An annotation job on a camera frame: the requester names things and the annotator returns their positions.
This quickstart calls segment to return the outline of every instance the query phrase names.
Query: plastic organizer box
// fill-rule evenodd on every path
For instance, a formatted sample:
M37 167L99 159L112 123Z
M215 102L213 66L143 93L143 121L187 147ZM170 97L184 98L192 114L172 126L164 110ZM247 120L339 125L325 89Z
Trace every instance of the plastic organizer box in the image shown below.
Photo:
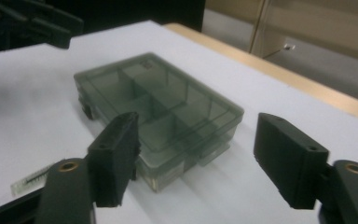
M90 119L107 124L138 112L137 170L155 191L227 150L244 113L152 53L78 73L75 81Z

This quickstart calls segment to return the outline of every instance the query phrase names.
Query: floor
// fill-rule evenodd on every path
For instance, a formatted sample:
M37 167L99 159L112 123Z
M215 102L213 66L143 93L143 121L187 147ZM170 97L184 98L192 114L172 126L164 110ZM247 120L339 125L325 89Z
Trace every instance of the floor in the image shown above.
M236 48L248 49L252 30L252 24L205 10L202 32ZM286 43L294 49L283 49L266 60L358 98L357 59L293 38Z

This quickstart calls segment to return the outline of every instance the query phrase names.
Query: black mount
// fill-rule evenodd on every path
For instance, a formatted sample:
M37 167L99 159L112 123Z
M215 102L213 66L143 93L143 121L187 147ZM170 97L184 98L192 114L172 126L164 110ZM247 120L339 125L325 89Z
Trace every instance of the black mount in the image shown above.
M140 153L138 115L117 116L89 146L85 159L59 161L48 170L46 185L0 207L0 224L95 223L97 207L122 204L136 177Z
M0 0L0 50L10 39L30 39L68 49L70 39L83 31L83 21L43 0Z
M358 162L327 164L329 151L287 120L259 114L255 158L295 209L322 203L323 224L358 223Z

